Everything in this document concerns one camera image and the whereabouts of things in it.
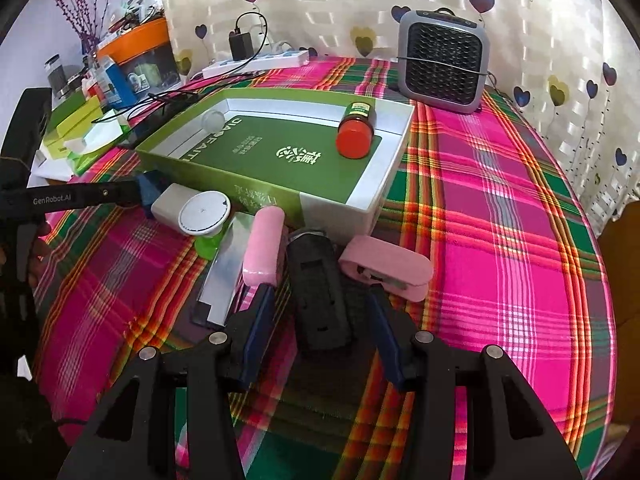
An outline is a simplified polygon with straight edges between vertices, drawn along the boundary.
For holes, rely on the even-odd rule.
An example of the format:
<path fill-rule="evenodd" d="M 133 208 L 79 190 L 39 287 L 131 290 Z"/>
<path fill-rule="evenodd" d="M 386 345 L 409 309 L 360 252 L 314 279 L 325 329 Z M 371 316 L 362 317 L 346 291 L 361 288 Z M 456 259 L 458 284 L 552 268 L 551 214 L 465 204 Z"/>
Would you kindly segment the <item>person's hand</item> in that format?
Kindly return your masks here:
<path fill-rule="evenodd" d="M 45 221 L 38 226 L 36 231 L 36 237 L 32 242 L 32 248 L 30 248 L 28 259 L 28 282 L 32 289 L 38 286 L 40 278 L 42 277 L 46 260 L 50 253 L 51 248 L 44 239 L 51 233 L 50 224 Z"/>

